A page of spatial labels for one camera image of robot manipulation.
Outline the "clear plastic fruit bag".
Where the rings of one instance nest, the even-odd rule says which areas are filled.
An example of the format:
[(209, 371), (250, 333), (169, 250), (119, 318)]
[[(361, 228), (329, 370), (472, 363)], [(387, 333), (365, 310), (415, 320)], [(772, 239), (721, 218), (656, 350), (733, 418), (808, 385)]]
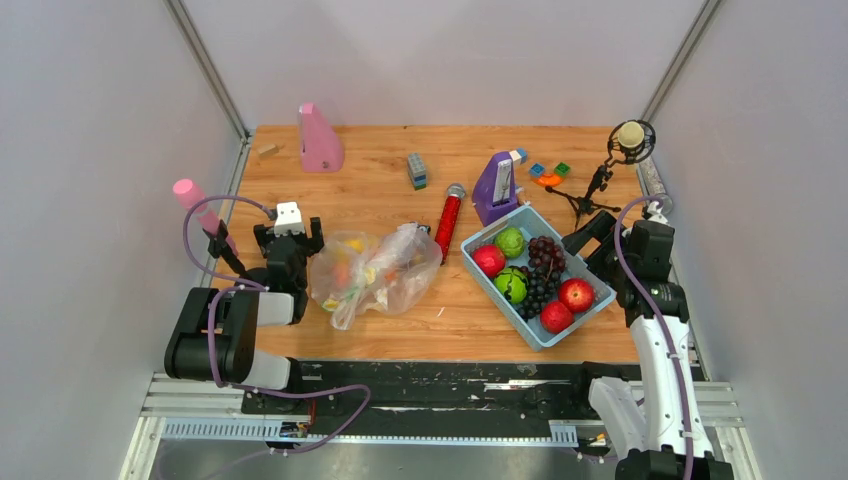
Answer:
[(414, 222), (382, 237), (336, 232), (310, 261), (310, 297), (330, 314), (333, 328), (348, 330), (369, 310), (386, 315), (410, 310), (427, 293), (441, 259), (440, 247)]

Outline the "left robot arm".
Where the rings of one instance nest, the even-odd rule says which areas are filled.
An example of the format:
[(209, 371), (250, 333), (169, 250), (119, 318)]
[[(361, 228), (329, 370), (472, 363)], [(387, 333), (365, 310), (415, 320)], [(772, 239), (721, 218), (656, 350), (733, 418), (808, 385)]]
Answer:
[(220, 382), (268, 389), (268, 400), (283, 413), (298, 411), (306, 400), (299, 362), (256, 347), (257, 329), (293, 326), (307, 308), (307, 259), (324, 246), (321, 220), (310, 219), (311, 233), (277, 236), (254, 227), (266, 265), (245, 273), (264, 293), (236, 286), (231, 292), (195, 287), (189, 291), (165, 350), (166, 374), (175, 379), (212, 381), (211, 361)]

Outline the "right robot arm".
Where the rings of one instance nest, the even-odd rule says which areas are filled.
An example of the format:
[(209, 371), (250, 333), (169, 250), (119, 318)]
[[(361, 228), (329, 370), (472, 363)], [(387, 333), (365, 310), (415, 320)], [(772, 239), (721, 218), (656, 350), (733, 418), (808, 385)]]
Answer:
[(689, 310), (683, 288), (670, 278), (674, 229), (659, 213), (628, 230), (601, 211), (562, 240), (575, 253), (589, 240), (599, 246), (588, 270), (617, 294), (637, 347), (643, 394), (604, 375), (577, 383), (571, 403), (584, 417), (600, 416), (618, 455), (618, 479), (731, 479), (732, 466), (714, 453), (699, 413), (688, 342)]

